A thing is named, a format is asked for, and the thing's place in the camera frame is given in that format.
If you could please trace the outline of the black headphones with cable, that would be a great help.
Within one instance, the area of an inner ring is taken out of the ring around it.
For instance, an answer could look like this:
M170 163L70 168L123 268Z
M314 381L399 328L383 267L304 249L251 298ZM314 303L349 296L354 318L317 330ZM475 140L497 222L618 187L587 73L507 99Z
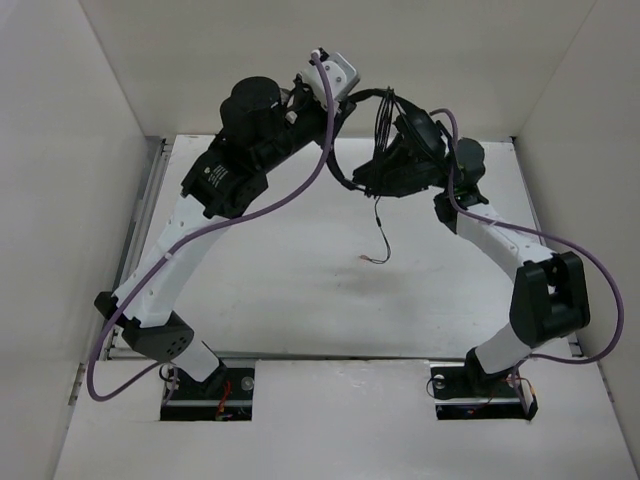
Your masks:
M444 128L425 110L398 96L390 87L348 95L340 103L334 132L340 132L358 103L373 97L380 102L374 121L371 159L347 178L336 154L330 152L326 165L332 176L347 190L359 191L375 204L383 197L402 198L441 185L446 177Z

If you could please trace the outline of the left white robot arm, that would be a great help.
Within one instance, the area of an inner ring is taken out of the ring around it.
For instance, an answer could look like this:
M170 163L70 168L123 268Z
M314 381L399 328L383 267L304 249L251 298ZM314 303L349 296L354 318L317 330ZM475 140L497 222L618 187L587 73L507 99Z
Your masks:
M238 82L220 107L223 127L195 160L164 230L131 276L94 304L107 326L155 365L170 364L201 396L223 387L226 366L174 310L191 276L231 227L292 202L317 179L333 153L351 86L297 77L290 91L267 77ZM247 209L268 188L267 176L310 143L322 148L310 176L284 198Z

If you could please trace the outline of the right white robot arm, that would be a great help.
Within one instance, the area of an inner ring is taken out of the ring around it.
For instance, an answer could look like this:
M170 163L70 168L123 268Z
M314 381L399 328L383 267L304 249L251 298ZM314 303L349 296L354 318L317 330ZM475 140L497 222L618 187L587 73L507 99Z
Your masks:
M402 198L439 188L440 223L492 260L513 285L508 320L489 340L468 351L464 385L475 394L504 382L514 368L551 340L590 322L584 266L573 250L557 253L535 241L535 231L506 222L480 192L485 150L470 138L452 151L420 152L394 139L387 152L353 172L367 195Z

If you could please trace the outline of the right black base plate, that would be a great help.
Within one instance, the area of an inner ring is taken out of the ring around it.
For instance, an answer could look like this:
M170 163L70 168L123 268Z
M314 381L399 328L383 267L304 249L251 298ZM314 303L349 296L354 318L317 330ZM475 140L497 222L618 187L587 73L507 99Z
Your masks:
M462 363L429 367L426 392L433 399L436 418L450 420L524 420L530 422L539 405L531 382L507 374L488 384L473 386Z

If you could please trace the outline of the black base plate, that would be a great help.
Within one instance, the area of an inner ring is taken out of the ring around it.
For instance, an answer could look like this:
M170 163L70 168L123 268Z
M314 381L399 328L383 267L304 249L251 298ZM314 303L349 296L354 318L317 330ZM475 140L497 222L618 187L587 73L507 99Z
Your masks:
M524 420L530 422L539 405L531 382L507 374L488 384L473 386L462 363L429 367L426 392L433 399L436 418L450 420Z
M186 373L179 371L168 398L173 373L160 373L164 382L160 420L165 422L245 422L252 420L255 363L234 360L227 365L221 385L206 394Z

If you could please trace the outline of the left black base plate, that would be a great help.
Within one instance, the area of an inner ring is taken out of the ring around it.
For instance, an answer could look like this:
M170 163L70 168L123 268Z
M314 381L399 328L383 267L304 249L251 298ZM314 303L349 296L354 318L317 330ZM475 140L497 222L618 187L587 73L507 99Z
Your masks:
M227 365L221 385L206 394L186 373L179 371L168 398L173 373L160 373L164 382L160 420L165 422L245 422L252 420L255 363L234 360Z

